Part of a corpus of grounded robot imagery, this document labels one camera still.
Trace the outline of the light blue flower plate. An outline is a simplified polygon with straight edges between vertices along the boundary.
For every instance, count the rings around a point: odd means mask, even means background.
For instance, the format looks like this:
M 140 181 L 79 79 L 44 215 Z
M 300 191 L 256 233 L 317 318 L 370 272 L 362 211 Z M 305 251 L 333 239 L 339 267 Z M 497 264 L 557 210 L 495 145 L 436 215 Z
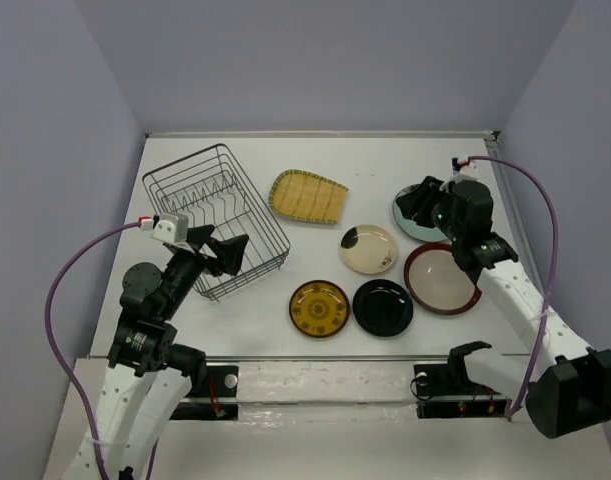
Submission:
M 396 200 L 399 197 L 411 193 L 418 187 L 418 184 L 413 184 L 400 190 L 392 202 L 392 215 L 398 227 L 408 236 L 424 243 L 446 243 L 448 239 L 437 228 L 426 228 L 416 224 L 414 221 L 403 217 L 400 207 Z

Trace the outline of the cream plate with black brushmark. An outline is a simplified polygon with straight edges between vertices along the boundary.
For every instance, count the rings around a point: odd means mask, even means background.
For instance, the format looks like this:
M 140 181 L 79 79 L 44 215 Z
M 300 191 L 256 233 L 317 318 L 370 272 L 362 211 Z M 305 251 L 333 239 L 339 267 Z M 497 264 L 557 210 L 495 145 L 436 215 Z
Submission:
M 398 257 L 398 245 L 384 228 L 361 224 L 345 232 L 339 254 L 343 263 L 355 272 L 377 275 L 389 270 Z

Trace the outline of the red rimmed cream plate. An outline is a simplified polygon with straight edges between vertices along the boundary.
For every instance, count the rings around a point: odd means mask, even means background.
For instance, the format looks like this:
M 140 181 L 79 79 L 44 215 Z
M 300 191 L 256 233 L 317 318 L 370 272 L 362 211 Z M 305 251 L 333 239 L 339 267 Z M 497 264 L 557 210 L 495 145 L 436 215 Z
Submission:
M 432 243 L 416 248 L 405 261 L 403 278 L 412 298 L 439 315 L 465 313 L 482 296 L 456 265 L 447 244 Z

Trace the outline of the woven bamboo pattern plate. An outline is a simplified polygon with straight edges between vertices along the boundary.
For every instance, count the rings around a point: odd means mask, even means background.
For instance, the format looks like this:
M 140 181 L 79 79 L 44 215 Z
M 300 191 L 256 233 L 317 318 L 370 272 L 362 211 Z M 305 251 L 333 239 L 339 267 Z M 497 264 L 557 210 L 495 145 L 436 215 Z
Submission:
M 348 191 L 346 186 L 321 175 L 289 169 L 275 179 L 268 205 L 293 220 L 338 224 Z

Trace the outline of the black round plate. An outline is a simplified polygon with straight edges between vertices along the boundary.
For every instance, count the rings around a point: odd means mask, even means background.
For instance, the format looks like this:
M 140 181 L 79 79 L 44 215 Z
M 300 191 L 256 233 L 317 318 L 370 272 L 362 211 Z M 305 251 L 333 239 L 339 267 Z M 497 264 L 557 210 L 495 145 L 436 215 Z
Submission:
M 414 316 L 409 293 L 387 279 L 362 284 L 354 294 L 352 308 L 358 325 L 380 338 L 400 335 L 410 326 Z

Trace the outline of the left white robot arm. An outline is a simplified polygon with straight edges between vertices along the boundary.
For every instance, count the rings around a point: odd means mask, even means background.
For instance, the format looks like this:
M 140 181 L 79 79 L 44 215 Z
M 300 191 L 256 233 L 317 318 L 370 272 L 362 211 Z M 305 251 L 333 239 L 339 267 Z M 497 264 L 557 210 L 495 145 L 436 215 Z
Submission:
M 237 275 L 249 242 L 246 234 L 218 240 L 214 226 L 191 227 L 181 214 L 146 216 L 133 225 L 172 256 L 164 268 L 141 262 L 124 274 L 97 404 L 78 379 L 72 381 L 88 430 L 65 479 L 150 476 L 166 423 L 186 395 L 204 388 L 207 376 L 205 353 L 176 343 L 171 320 L 202 273 Z

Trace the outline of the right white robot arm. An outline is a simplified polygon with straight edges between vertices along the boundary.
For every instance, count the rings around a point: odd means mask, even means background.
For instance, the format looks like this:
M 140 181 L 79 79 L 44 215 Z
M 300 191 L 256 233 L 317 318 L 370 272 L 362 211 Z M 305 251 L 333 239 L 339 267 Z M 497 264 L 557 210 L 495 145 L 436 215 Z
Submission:
M 576 334 L 529 280 L 516 251 L 493 230 L 488 187 L 428 176 L 396 203 L 405 219 L 445 235 L 456 265 L 531 351 L 521 365 L 483 341 L 454 347 L 447 384 L 458 392 L 493 389 L 510 400 L 508 416 L 526 408 L 550 439 L 610 421 L 611 350 L 596 350 Z

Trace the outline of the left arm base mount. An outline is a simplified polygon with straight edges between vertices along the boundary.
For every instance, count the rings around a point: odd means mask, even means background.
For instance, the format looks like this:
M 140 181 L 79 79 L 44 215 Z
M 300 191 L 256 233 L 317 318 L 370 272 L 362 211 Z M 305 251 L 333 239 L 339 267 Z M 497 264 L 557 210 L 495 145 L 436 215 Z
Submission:
M 178 404 L 172 421 L 237 421 L 239 404 L 237 388 L 239 366 L 214 364 L 207 367 L 207 375 L 200 387 Z

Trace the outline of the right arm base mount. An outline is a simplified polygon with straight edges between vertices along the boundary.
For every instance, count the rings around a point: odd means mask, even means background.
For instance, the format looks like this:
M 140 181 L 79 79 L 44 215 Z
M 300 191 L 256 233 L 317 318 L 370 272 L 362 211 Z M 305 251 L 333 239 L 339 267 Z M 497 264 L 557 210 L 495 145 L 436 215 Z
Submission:
M 508 406 L 490 387 L 456 380 L 446 363 L 416 364 L 410 392 L 421 420 L 501 418 Z

